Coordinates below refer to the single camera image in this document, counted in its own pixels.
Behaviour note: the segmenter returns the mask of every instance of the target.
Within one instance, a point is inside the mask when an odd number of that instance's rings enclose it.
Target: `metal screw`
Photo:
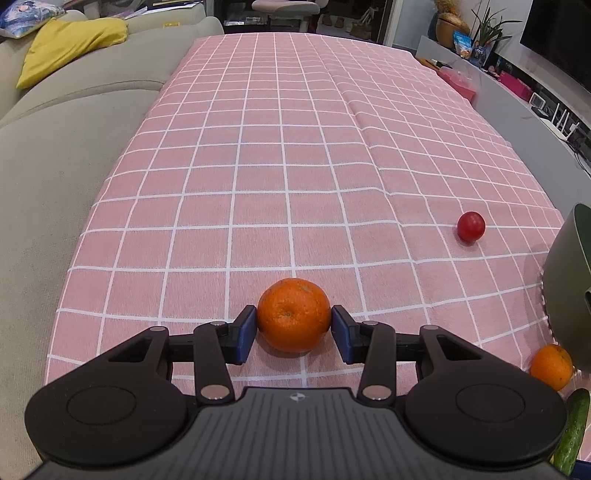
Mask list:
[[[392,390],[385,385],[369,385],[363,389],[362,394],[370,400],[386,400],[392,395]]]
[[[225,385],[206,385],[201,389],[201,396],[208,400],[221,400],[230,394],[230,389]]]

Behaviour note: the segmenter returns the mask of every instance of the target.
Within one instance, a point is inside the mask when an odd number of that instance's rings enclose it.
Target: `cucumber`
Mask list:
[[[583,435],[589,414],[589,390],[578,388],[566,400],[569,416],[566,430],[554,451],[553,465],[566,476],[570,476],[583,443]]]

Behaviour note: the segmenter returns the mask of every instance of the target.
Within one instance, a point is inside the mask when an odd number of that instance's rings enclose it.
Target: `sofa cushion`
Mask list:
[[[148,30],[91,52],[35,85],[0,121],[0,127],[74,98],[124,89],[158,91],[202,30],[200,25]]]
[[[78,22],[86,20],[86,17],[78,10],[68,10],[60,20]],[[8,38],[0,44],[0,121],[23,95],[22,91],[17,90],[17,81],[36,35],[32,33],[24,38]]]
[[[124,90],[60,103],[0,128],[0,478],[39,458],[24,427],[64,276],[105,177],[155,101]]]

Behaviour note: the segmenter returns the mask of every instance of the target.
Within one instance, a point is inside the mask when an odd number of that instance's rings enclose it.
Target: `floor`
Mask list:
[[[336,22],[337,17],[332,15],[333,25]],[[345,18],[345,25],[357,22],[358,20],[354,20],[353,18]],[[328,35],[329,37],[340,37],[340,38],[350,38],[351,40],[361,40],[360,38],[354,37],[350,33],[348,33],[344,28],[336,28],[336,27],[329,27],[322,23],[322,17],[318,22],[318,27],[316,28],[316,33],[319,35]]]

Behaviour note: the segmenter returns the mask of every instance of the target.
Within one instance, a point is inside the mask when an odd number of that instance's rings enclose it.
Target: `cherry tomato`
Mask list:
[[[477,212],[466,212],[457,221],[457,234],[465,242],[472,243],[484,235],[486,224]]]

